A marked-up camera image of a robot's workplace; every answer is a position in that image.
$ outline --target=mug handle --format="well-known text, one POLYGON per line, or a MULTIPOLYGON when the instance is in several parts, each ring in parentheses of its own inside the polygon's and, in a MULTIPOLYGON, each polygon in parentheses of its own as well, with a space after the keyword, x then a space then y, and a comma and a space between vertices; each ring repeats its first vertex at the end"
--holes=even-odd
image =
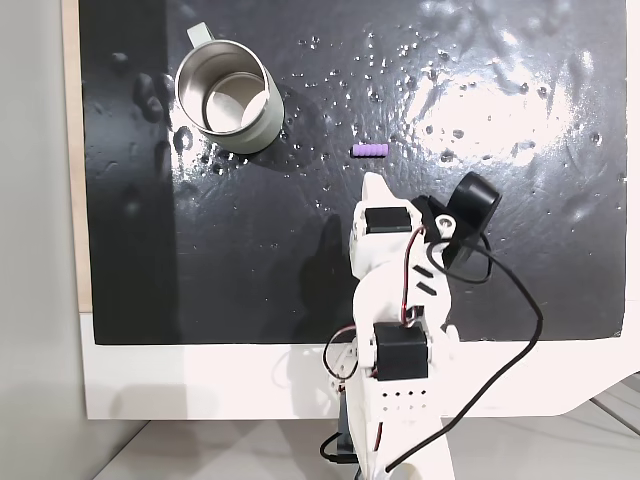
POLYGON ((187 35, 189 35, 189 40, 191 40, 193 48, 198 48, 203 43, 214 40, 211 30, 209 30, 209 27, 207 27, 207 24, 204 22, 188 29, 187 35))

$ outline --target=white wall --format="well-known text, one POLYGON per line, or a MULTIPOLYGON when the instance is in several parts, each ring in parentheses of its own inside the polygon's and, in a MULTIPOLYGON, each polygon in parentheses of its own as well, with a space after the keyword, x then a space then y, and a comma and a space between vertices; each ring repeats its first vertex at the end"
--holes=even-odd
POLYGON ((0 478, 87 480, 141 427, 85 420, 59 0, 0 14, 0 478))

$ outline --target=wooden edge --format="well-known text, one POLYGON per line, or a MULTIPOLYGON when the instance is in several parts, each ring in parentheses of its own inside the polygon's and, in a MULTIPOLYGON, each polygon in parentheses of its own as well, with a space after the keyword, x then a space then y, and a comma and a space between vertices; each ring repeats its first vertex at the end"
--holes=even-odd
POLYGON ((71 178, 71 209, 76 260, 76 283, 80 313, 91 313, 91 265, 87 190, 84 162, 84 119, 80 70, 80 29, 78 0, 62 1, 62 43, 67 107, 67 141, 71 178))

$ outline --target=red wire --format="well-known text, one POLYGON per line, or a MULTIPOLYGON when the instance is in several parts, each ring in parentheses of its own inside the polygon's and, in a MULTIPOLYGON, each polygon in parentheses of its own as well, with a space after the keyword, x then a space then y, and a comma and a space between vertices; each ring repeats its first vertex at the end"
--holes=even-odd
POLYGON ((407 326, 407 296, 409 295, 409 256, 411 254, 411 247, 415 242, 418 234, 423 233, 426 229, 424 225, 419 226, 411 234, 407 250, 404 252, 404 288, 402 289, 402 307, 400 308, 400 321, 402 325, 407 326))
POLYGON ((374 452, 377 452, 378 448, 380 448, 380 440, 382 440, 382 422, 378 424, 378 436, 376 437, 376 444, 373 447, 374 452))

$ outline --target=mug rim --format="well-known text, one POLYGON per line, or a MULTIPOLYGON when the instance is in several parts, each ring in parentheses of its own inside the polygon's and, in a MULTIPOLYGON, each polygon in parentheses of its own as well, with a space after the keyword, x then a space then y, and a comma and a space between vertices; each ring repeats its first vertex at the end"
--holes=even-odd
POLYGON ((193 123, 196 127, 198 127, 200 130, 202 130, 204 133, 208 133, 209 135, 215 136, 215 137, 232 137, 234 135, 238 135, 240 133, 244 133, 247 130, 249 130, 251 127, 253 127, 256 123, 258 123, 258 121, 260 120, 260 118, 262 117, 262 115, 264 115, 264 112, 267 109, 267 103, 269 103, 269 100, 271 99, 271 85, 269 82, 269 73, 267 72, 267 69, 265 68, 265 66, 262 64, 262 62, 260 61, 260 59, 258 58, 258 56, 253 53, 253 51, 248 48, 247 46, 235 42, 233 40, 227 40, 227 39, 213 39, 210 42, 205 42, 201 45, 198 45, 196 48, 191 49, 191 51, 182 59, 182 62, 180 62, 180 66, 178 67, 178 72, 176 73, 176 80, 175 80, 175 98, 178 101, 178 105, 180 105, 180 109, 184 112, 184 114, 187 116, 187 118, 191 121, 191 123, 193 123), (260 109, 260 112, 255 116, 255 118, 253 120, 251 120, 250 123, 246 124, 246 125, 242 125, 238 128, 236 128, 235 130, 230 130, 228 132, 215 132, 203 125, 200 125, 198 122, 194 121, 193 118, 191 118, 191 115, 189 115, 189 112, 186 111, 186 109, 184 108, 184 106, 182 105, 182 99, 180 98, 180 93, 179 93, 179 85, 180 85, 180 74, 182 73, 182 69, 184 68, 184 66, 187 63, 187 60, 189 60, 189 58, 191 58, 191 56, 193 56, 198 50, 200 50, 201 48, 206 47, 207 45, 211 45, 212 43, 227 43, 230 45, 235 45, 237 47, 240 47, 242 50, 244 50, 245 52, 247 52, 249 55, 251 55, 251 57, 253 57, 254 61, 258 64, 258 66, 260 67, 260 71, 262 72, 262 78, 264 80, 264 91, 267 93, 267 97, 265 99, 264 105, 262 106, 262 108, 260 109))

